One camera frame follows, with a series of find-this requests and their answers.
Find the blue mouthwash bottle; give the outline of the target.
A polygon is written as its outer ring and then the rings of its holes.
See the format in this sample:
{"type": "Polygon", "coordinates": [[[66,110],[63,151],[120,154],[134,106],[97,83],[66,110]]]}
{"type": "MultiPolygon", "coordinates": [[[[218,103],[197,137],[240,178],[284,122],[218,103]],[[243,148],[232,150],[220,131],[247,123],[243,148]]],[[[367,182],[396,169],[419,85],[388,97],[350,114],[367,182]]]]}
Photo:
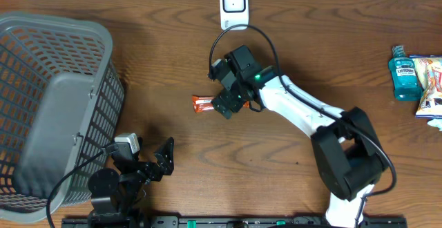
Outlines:
{"type": "Polygon", "coordinates": [[[416,75],[414,62],[406,55],[403,46],[392,48],[392,59],[388,62],[392,74],[394,96],[400,101],[417,101],[422,96],[422,88],[416,75]]]}

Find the large yellow snack bag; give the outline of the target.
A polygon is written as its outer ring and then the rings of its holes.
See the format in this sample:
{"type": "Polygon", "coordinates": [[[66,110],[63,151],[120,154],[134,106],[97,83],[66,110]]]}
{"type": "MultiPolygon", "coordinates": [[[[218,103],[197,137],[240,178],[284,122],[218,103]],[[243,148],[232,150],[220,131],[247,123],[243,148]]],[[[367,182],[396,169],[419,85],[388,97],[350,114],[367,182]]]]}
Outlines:
{"type": "Polygon", "coordinates": [[[411,55],[423,95],[415,116],[441,119],[441,56],[411,55]]]}

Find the orange brown snack bar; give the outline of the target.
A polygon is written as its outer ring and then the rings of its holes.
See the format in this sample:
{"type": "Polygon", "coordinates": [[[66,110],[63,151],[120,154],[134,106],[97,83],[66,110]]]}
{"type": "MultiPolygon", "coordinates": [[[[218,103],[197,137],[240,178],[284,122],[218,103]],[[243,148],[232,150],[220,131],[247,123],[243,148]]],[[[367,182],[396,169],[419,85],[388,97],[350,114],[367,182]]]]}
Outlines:
{"type": "Polygon", "coordinates": [[[193,109],[196,113],[215,110],[221,114],[236,113],[242,107],[249,108],[248,101],[244,101],[232,96],[218,95],[218,96],[196,96],[192,97],[193,109]]]}

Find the light teal snack packet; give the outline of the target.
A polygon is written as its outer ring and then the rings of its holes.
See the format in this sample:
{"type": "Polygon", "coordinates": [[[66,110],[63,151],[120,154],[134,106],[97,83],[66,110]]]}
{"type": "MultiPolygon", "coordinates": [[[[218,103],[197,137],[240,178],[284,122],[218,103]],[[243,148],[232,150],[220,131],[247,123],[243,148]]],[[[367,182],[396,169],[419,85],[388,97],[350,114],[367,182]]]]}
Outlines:
{"type": "Polygon", "coordinates": [[[438,130],[442,131],[442,119],[432,119],[427,122],[429,126],[432,126],[434,128],[438,128],[438,130]]]}

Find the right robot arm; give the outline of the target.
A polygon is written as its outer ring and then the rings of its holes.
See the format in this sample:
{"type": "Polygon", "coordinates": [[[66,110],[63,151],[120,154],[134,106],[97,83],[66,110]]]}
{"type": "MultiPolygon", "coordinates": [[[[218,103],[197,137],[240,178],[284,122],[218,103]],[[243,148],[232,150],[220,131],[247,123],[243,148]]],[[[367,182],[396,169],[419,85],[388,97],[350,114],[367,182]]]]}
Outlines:
{"type": "Polygon", "coordinates": [[[263,68],[247,46],[209,62],[209,78],[223,89],[212,101],[229,119],[244,104],[273,111],[311,141],[318,173],[331,195],[325,221],[333,227],[359,227],[374,186],[391,162],[361,109],[330,106],[297,87],[277,66],[263,68]]]}

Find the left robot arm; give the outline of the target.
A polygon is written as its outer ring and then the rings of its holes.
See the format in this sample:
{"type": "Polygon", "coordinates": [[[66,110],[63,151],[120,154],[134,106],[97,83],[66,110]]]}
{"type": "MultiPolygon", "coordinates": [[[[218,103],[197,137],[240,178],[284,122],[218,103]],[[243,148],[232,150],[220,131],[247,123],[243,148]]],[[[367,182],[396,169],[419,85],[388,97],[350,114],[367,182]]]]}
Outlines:
{"type": "Polygon", "coordinates": [[[154,152],[155,162],[139,159],[142,138],[134,133],[115,137],[104,152],[113,159],[115,168],[103,168],[88,180],[93,210],[89,227],[149,227],[150,223],[135,205],[145,185],[159,182],[174,170],[174,139],[169,137],[154,152]]]}

